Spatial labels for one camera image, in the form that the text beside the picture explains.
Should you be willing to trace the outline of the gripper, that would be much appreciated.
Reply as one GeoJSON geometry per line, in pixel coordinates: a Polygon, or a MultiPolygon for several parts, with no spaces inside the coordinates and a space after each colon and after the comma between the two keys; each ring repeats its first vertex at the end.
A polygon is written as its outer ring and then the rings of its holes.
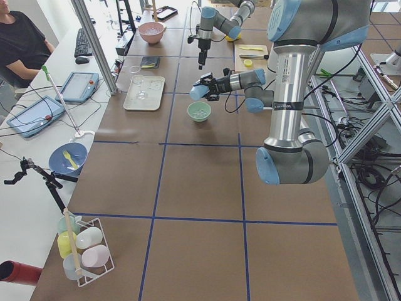
{"type": "Polygon", "coordinates": [[[195,83],[194,86],[204,85],[209,87],[209,91],[204,95],[207,101],[218,101],[220,94],[231,92],[230,77],[232,70],[230,68],[223,69],[223,77],[215,78],[212,72],[202,75],[195,83]]]}
{"type": "Polygon", "coordinates": [[[200,49],[198,57],[198,69],[203,69],[205,65],[207,52],[211,48],[211,37],[213,29],[202,29],[199,28],[197,34],[191,34],[187,38],[188,44],[191,44],[194,40],[198,40],[198,48],[200,49]]]}

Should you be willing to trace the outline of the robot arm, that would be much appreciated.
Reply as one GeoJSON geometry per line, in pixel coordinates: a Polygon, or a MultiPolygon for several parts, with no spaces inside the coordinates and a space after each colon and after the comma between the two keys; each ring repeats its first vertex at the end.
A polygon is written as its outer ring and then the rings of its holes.
{"type": "Polygon", "coordinates": [[[200,14],[199,29],[196,34],[189,35],[187,39],[188,44],[191,44],[194,40],[198,40],[198,48],[200,50],[198,69],[200,70],[206,64],[207,52],[211,48],[213,29],[216,28],[230,39],[236,40],[241,33],[244,21],[254,13],[254,1],[231,1],[231,3],[238,10],[229,19],[215,8],[203,7],[200,14]]]}
{"type": "Polygon", "coordinates": [[[306,86],[326,52],[366,39],[370,7],[370,1],[275,1],[267,26],[274,89],[263,88],[261,68],[225,71],[221,78],[206,74],[192,87],[193,100],[215,101],[222,93],[243,90],[248,111],[271,107],[269,135],[256,152],[258,174],[266,184],[308,184],[324,176],[328,154],[302,119],[306,86]]]}

